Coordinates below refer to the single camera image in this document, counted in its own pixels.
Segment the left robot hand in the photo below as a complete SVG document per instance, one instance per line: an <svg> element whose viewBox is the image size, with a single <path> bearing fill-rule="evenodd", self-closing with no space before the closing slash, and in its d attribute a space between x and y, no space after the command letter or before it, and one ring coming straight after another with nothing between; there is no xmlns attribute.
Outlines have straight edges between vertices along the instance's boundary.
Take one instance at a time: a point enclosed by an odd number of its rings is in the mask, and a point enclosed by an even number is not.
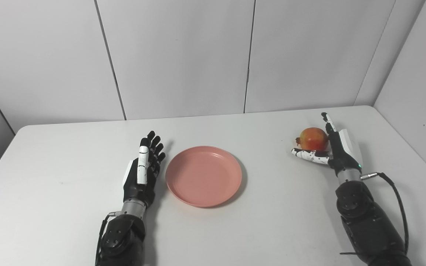
<svg viewBox="0 0 426 266"><path fill-rule="evenodd" d="M124 177L123 201L137 200L149 208L155 199L155 185L166 158L161 137L150 131L142 138L138 157L128 164Z"/></svg>

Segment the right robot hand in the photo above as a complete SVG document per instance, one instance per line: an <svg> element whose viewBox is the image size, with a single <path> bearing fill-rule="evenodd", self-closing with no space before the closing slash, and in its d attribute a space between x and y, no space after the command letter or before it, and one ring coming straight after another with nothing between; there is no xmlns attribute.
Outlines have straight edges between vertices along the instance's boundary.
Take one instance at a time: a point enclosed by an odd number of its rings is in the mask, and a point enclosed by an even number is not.
<svg viewBox="0 0 426 266"><path fill-rule="evenodd" d="M330 151L304 150L293 148L292 155L306 161L328 165L335 171L340 183L360 181L362 175L362 155L357 143L352 140L347 129L337 130L330 116L322 112L328 135Z"/></svg>

